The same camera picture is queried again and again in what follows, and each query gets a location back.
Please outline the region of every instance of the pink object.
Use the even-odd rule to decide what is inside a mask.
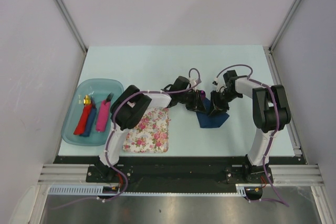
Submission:
[[[104,132],[106,129],[106,124],[109,119],[110,105],[111,102],[107,102],[106,100],[101,102],[96,124],[96,131],[98,132]]]

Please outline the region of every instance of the floral cloth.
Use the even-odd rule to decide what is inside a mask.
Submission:
[[[125,152],[166,152],[168,150],[168,109],[147,109],[123,143]]]

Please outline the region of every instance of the red cloth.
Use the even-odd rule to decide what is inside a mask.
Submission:
[[[83,112],[82,112],[82,115],[80,116],[77,127],[76,127],[75,131],[73,132],[74,135],[80,135],[80,134],[84,133],[85,125],[86,125],[86,122],[88,120],[91,108],[92,108],[92,104],[84,106]]]

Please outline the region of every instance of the pink flower print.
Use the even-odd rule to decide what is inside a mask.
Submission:
[[[161,132],[160,133],[160,138],[166,139],[167,138],[167,133]]]
[[[146,128],[146,125],[143,124],[143,123],[140,123],[140,124],[139,124],[139,128],[140,128],[141,130],[143,130],[144,128]]]

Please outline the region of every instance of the white table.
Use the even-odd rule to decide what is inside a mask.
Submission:
[[[134,46],[90,47],[79,79],[108,78],[120,81],[126,89],[134,84],[141,90],[160,90],[178,76],[187,77],[190,68],[201,73],[199,89],[210,98],[214,77],[225,67],[244,63],[254,69],[253,78],[273,84],[262,46]],[[235,68],[238,75],[249,73]],[[218,129],[201,129],[196,113],[178,104],[169,111],[169,149],[165,153],[126,153],[121,156],[244,156],[252,146],[256,127],[252,118],[252,100],[235,99],[229,119]],[[77,146],[61,142],[58,155],[99,155],[103,145]],[[274,141],[271,156],[294,156],[285,128]]]

